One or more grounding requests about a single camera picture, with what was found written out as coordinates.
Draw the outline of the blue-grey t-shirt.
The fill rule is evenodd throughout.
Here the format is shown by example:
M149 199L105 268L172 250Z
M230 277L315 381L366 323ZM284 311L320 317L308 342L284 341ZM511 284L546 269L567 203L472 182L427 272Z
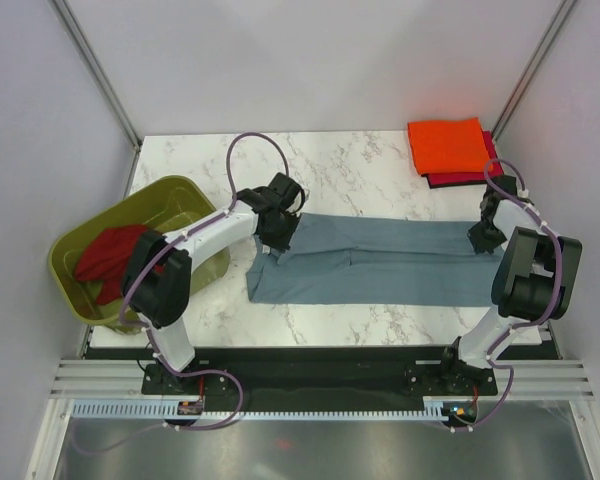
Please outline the blue-grey t-shirt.
M247 295L260 304L488 307L503 252L476 253L470 226L306 213L288 251L257 247Z

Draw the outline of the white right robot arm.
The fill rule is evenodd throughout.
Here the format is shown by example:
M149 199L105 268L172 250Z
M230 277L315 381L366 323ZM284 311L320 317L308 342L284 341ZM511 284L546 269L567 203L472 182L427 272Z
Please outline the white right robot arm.
M548 227L515 177L487 180L481 217L468 232L477 253L504 254L491 288L492 307L466 335L445 349L438 381L463 392L474 374L495 366L522 330L566 313L581 260L582 243Z

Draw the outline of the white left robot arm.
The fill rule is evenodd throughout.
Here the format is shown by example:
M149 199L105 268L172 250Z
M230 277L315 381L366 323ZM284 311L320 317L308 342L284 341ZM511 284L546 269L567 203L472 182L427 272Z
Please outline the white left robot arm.
M271 249L288 250L306 200L300 184L278 173L265 186L233 191L227 207L179 231L148 230L139 237L121 282L121 309L137 314L166 367L165 382L176 392L191 392L200 378L183 320L195 271L252 236Z

